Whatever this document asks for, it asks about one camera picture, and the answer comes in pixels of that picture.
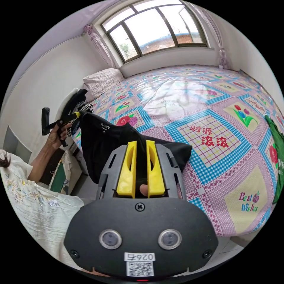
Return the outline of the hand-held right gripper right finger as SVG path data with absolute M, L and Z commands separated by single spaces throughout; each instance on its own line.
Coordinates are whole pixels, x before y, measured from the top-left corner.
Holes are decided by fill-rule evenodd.
M 146 140 L 148 198 L 165 193 L 165 185 L 155 142 Z

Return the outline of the person's left hand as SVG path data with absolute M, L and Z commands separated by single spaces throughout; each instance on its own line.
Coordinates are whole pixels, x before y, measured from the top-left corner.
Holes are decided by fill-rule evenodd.
M 67 131 L 71 125 L 71 123 L 63 124 L 62 121 L 58 121 L 51 130 L 46 144 L 53 150 L 57 150 L 62 145 L 62 141 L 67 138 Z

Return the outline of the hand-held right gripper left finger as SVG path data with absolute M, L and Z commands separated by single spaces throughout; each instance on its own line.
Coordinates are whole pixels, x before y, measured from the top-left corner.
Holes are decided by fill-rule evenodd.
M 129 142 L 123 159 L 117 184 L 117 194 L 122 197 L 135 198 L 136 190 L 137 141 Z

